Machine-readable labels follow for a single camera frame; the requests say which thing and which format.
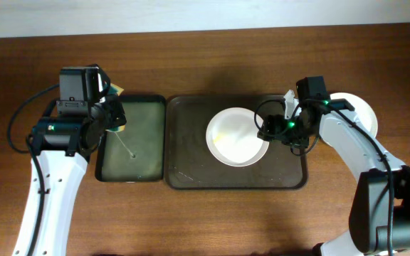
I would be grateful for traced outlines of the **green yellow sponge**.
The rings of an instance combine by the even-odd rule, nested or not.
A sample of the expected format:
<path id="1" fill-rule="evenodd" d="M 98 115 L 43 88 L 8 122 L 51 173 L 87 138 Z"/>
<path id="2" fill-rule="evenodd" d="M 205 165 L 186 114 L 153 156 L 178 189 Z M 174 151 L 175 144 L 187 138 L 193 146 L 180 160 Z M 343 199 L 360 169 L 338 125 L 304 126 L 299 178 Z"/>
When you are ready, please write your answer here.
<path id="1" fill-rule="evenodd" d="M 111 83 L 108 94 L 105 96 L 105 101 L 113 100 L 115 98 L 120 99 L 120 95 L 122 94 L 123 91 L 124 90 L 121 87 L 118 87 L 117 85 Z"/>

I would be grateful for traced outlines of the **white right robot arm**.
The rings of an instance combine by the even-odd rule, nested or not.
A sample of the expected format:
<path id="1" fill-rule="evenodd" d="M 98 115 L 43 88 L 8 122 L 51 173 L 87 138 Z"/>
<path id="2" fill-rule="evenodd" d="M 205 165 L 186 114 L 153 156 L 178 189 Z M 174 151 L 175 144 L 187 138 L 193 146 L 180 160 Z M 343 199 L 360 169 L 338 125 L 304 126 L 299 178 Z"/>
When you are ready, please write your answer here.
<path id="1" fill-rule="evenodd" d="M 324 139 L 356 178 L 348 230 L 317 244 L 314 255 L 394 255 L 410 250 L 410 166 L 389 153 L 359 122 L 351 104 L 301 100 L 302 113 L 256 121 L 258 137 L 306 155 L 310 137 Z"/>

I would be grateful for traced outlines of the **grey white plate bottom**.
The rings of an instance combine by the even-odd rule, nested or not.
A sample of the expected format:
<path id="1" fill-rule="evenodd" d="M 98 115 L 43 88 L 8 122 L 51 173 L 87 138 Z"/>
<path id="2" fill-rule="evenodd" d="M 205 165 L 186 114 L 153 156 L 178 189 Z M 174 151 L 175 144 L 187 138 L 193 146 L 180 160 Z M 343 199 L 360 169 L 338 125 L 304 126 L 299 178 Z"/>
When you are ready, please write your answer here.
<path id="1" fill-rule="evenodd" d="M 375 152 L 382 146 L 373 133 L 373 128 L 378 127 L 374 111 L 358 96 L 352 95 L 349 101 L 348 97 L 342 97 L 344 94 L 339 92 L 340 98 L 322 101 L 321 139 L 339 154 L 348 149 Z"/>

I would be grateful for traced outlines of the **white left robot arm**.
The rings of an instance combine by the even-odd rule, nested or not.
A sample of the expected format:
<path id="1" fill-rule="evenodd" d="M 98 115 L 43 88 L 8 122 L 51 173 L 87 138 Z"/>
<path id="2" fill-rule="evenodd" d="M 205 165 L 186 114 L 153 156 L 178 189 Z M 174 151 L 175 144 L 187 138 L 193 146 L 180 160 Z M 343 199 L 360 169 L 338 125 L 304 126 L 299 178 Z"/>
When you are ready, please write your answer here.
<path id="1" fill-rule="evenodd" d="M 126 123 L 116 95 L 88 105 L 78 116 L 52 116 L 52 100 L 26 137 L 31 184 L 14 255 L 64 255 L 75 199 L 90 155 L 107 130 Z"/>

